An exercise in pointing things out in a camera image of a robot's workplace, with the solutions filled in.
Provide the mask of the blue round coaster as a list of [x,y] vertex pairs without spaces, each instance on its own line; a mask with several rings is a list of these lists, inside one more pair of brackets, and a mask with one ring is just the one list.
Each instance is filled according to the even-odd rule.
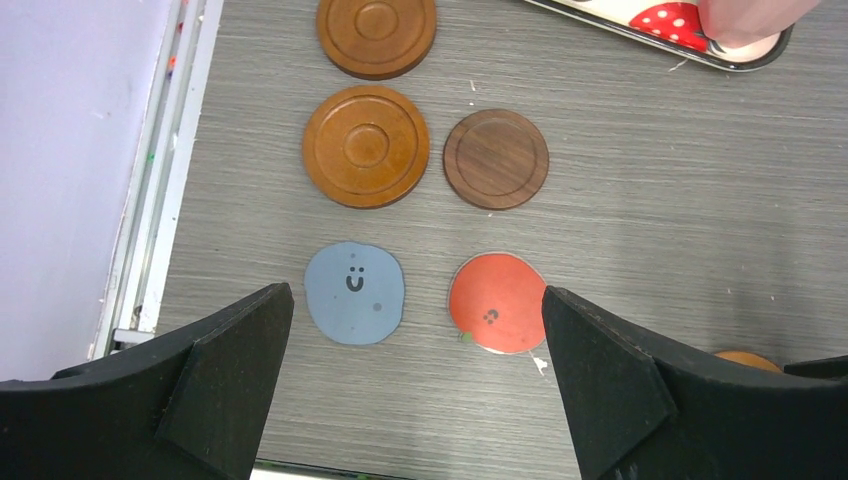
[[403,270],[374,245],[341,242],[321,249],[306,266],[304,290],[315,326],[339,344],[379,343],[402,321]]

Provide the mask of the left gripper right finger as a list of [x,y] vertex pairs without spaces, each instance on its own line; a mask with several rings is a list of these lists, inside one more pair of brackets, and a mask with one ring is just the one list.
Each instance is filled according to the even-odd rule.
[[548,287],[542,317],[585,479],[843,479],[847,360],[769,372]]

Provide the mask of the dark walnut round coaster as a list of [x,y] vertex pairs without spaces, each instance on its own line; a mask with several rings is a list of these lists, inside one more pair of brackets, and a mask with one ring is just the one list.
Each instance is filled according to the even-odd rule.
[[461,199],[483,209],[507,210],[541,190],[550,156],[533,122],[511,110],[487,109],[454,126],[442,161],[445,178]]

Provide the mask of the light orange round coaster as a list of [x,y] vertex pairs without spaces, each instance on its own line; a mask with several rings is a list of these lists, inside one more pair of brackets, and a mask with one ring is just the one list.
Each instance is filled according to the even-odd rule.
[[757,368],[765,371],[782,373],[783,370],[776,363],[771,360],[746,351],[737,351],[737,350],[725,350],[716,353],[716,356],[731,362],[735,362],[741,365],[746,365],[752,368]]

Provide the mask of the red apple smiley coaster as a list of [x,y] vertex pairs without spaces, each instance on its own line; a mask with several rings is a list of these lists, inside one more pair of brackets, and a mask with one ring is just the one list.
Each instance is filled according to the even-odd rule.
[[547,283],[520,257],[476,255],[462,264],[448,289],[447,307],[459,332],[497,354],[522,354],[546,338],[541,304]]

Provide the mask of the brown ridged wooden coaster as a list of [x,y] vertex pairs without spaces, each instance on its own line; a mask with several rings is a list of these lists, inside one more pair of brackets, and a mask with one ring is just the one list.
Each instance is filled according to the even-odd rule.
[[351,208],[375,209],[407,196],[429,161],[425,117],[403,94],[353,86],[318,106],[302,136],[302,161],[314,186]]

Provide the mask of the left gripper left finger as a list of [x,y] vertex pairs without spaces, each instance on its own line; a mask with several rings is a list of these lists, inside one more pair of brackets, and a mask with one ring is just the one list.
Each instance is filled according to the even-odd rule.
[[43,381],[1,385],[5,479],[247,479],[292,325],[285,283]]

